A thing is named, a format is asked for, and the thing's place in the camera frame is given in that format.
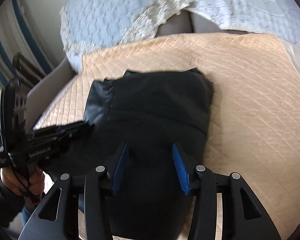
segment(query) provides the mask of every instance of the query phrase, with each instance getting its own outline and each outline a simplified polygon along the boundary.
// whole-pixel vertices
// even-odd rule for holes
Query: quilted mattress cover
[[[203,164],[220,174],[239,172],[283,240],[296,229],[300,223],[300,75],[276,36],[164,36],[90,52],[83,55],[82,66],[82,73],[37,128],[81,120],[94,79],[120,78],[127,69],[197,67],[215,88]],[[189,224],[180,239],[187,238]],[[219,235],[221,227],[218,220]]]

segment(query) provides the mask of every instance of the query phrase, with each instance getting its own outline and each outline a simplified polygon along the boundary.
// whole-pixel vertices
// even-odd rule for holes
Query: person
[[[25,178],[17,174],[24,185],[28,185]],[[45,175],[43,171],[36,166],[34,173],[30,176],[29,190],[34,195],[41,195],[44,190]],[[8,228],[10,222],[21,213],[21,220],[23,224],[27,222],[30,217],[29,206],[25,203],[25,199],[20,192],[22,185],[15,177],[11,168],[0,169],[0,226]],[[2,229],[0,228],[0,239],[3,239]]]

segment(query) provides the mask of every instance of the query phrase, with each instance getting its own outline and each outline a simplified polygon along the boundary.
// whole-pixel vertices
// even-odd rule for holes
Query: person's arm
[[[26,180],[19,176],[21,181],[27,185]],[[40,195],[44,189],[43,171],[36,167],[36,171],[30,176],[29,190]],[[22,211],[25,200],[19,191],[22,187],[17,178],[14,176],[11,168],[0,170],[0,225],[9,227],[10,222]]]

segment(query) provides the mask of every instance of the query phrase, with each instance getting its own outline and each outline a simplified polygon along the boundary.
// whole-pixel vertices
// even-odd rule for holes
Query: human hand
[[[28,186],[28,182],[24,177],[22,177],[20,174],[16,173],[19,179],[22,181],[22,183],[25,186]],[[22,196],[19,188],[24,188],[18,179],[15,177],[13,174],[12,170],[10,167],[8,168],[2,168],[0,169],[0,177],[2,180],[2,183],[9,189],[11,190],[15,195],[17,196]],[[44,177],[45,175],[43,174],[43,171],[36,165],[35,166],[35,171],[31,174],[29,178],[30,186],[29,190],[34,194],[34,195],[41,195],[41,193],[44,190]]]

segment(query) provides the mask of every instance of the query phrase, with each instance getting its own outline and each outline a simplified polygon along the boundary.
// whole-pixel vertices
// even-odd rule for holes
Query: sofa armrest
[[[32,129],[61,89],[76,75],[67,58],[42,79],[28,94],[26,130]]]

